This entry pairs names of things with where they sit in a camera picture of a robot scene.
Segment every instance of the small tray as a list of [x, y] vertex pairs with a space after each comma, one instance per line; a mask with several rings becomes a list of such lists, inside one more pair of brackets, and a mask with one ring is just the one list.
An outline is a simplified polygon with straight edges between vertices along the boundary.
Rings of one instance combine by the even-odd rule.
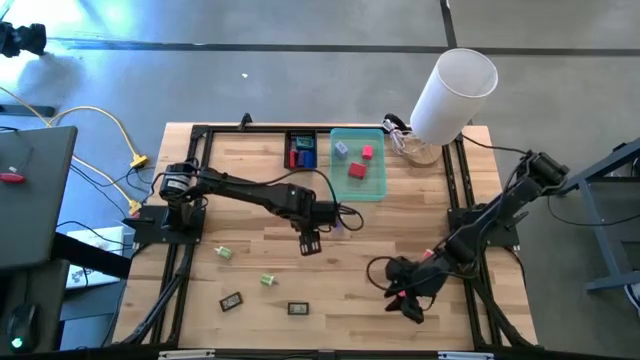
[[[335, 145], [342, 141], [349, 152], [342, 160], [336, 155]], [[373, 158], [364, 160], [362, 148], [373, 146]], [[329, 176], [338, 201], [380, 201], [387, 195], [387, 171], [384, 163], [384, 134], [375, 129], [333, 129], [329, 156]], [[349, 176], [352, 162], [365, 164], [363, 180]]]
[[315, 169], [318, 167], [318, 139], [314, 130], [287, 130], [284, 134], [284, 168], [289, 170], [303, 169], [303, 167], [289, 166], [289, 151], [291, 150], [291, 141], [295, 141], [298, 136], [309, 137], [313, 139], [313, 149], [304, 149], [311, 151], [313, 154], [313, 166], [309, 169]]

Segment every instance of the small cube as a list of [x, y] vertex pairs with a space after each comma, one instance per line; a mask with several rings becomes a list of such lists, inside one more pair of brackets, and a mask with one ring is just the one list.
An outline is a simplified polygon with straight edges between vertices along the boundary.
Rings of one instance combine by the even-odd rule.
[[365, 160], [371, 160], [371, 158], [373, 158], [373, 146], [365, 145], [362, 148], [362, 158]]
[[336, 156], [338, 159], [345, 160], [347, 158], [347, 154], [349, 153], [349, 148], [342, 141], [338, 141], [335, 145], [336, 147]]
[[364, 175], [367, 173], [367, 166], [359, 163], [351, 163], [349, 166], [349, 176], [364, 179]]

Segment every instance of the yellow cable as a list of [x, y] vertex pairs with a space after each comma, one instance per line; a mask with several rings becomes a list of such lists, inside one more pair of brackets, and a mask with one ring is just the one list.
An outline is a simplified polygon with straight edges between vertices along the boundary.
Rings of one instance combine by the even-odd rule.
[[78, 111], [78, 110], [93, 110], [93, 111], [97, 111], [103, 115], [105, 115], [106, 117], [108, 117], [109, 119], [113, 120], [113, 122], [116, 123], [116, 125], [118, 125], [118, 128], [120, 128], [120, 132], [122, 133], [122, 136], [124, 137], [124, 140], [127, 142], [127, 146], [129, 146], [129, 149], [131, 150], [131, 154], [133, 154], [134, 159], [137, 156], [140, 156], [136, 153], [136, 151], [133, 149], [133, 145], [131, 144], [131, 140], [129, 140], [129, 135], [127, 135], [127, 132], [124, 131], [124, 128], [122, 128], [122, 124], [120, 124], [120, 121], [118, 119], [116, 119], [115, 116], [111, 115], [108, 111], [100, 109], [98, 107], [95, 106], [76, 106], [74, 108], [71, 108], [69, 110], [65, 110], [63, 112], [61, 112], [60, 114], [54, 116], [53, 118], [51, 118], [51, 120], [49, 120], [47, 122], [47, 124], [49, 126], [52, 126], [52, 124], [56, 121], [56, 120], [61, 120], [65, 115], [67, 115], [68, 113], [74, 112], [74, 111]]
[[[20, 104], [22, 104], [24, 107], [26, 107], [27, 109], [31, 110], [31, 112], [37, 116], [44, 124], [46, 127], [51, 127], [52, 123], [55, 120], [58, 120], [60, 118], [62, 118], [64, 115], [72, 112], [72, 111], [76, 111], [76, 110], [95, 110], [98, 111], [106, 116], [108, 116], [109, 118], [111, 118], [113, 121], [115, 121], [116, 124], [118, 124], [118, 127], [120, 128], [120, 131], [122, 131], [122, 135], [124, 135], [125, 140], [127, 141], [127, 144], [129, 145], [129, 148], [131, 149], [131, 152], [133, 153], [133, 157], [134, 160], [136, 159], [136, 156], [139, 156], [138, 154], [136, 154], [136, 152], [133, 150], [133, 146], [131, 145], [131, 142], [129, 141], [128, 136], [126, 135], [126, 132], [124, 131], [124, 129], [122, 128], [122, 125], [120, 125], [120, 122], [118, 121], [118, 119], [115, 118], [115, 116], [111, 115], [110, 113], [106, 112], [105, 110], [102, 110], [100, 108], [97, 107], [93, 107], [93, 106], [78, 106], [75, 108], [71, 108], [67, 111], [64, 111], [58, 115], [56, 115], [55, 117], [53, 117], [50, 121], [47, 122], [47, 120], [44, 119], [44, 117], [42, 117], [42, 115], [36, 111], [36, 109], [34, 109], [33, 107], [31, 107], [31, 105], [27, 104], [25, 101], [23, 101], [22, 99], [20, 99], [17, 95], [14, 95], [11, 91], [5, 89], [4, 87], [0, 86], [0, 90], [6, 92], [7, 94], [9, 94], [11, 97], [13, 97], [14, 99], [16, 99]], [[103, 173], [102, 171], [98, 170], [96, 167], [94, 167], [93, 165], [85, 162], [84, 160], [80, 159], [79, 157], [75, 156], [75, 154], [73, 155], [73, 160], [79, 162], [80, 164], [86, 166], [87, 168], [95, 171], [98, 175], [101, 175], [102, 177], [104, 177], [105, 179], [107, 179], [109, 181], [109, 183], [113, 183], [113, 186], [118, 189], [118, 191], [120, 192], [120, 194], [122, 194], [122, 196], [124, 196], [124, 198], [129, 202], [129, 213], [131, 215], [132, 214], [132, 210], [139, 209], [140, 208], [140, 204], [137, 201], [132, 200], [125, 192], [124, 190], [122, 190], [122, 188], [120, 186], [118, 186], [118, 184], [116, 184], [113, 179], [111, 179], [111, 177], [109, 177], [109, 175]]]

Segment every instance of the computer mouse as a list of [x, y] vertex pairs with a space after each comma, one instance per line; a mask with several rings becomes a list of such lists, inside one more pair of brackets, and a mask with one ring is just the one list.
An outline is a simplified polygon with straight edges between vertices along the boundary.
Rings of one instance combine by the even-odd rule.
[[9, 349], [14, 354], [32, 352], [38, 346], [38, 305], [16, 306], [7, 326]]

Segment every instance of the white cylinder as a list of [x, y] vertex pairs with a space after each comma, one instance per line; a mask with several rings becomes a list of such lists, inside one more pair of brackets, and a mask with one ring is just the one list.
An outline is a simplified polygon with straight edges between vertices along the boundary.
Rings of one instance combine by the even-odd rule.
[[440, 55], [411, 113], [413, 133], [427, 144], [445, 145], [478, 113], [498, 85], [498, 70], [469, 49]]

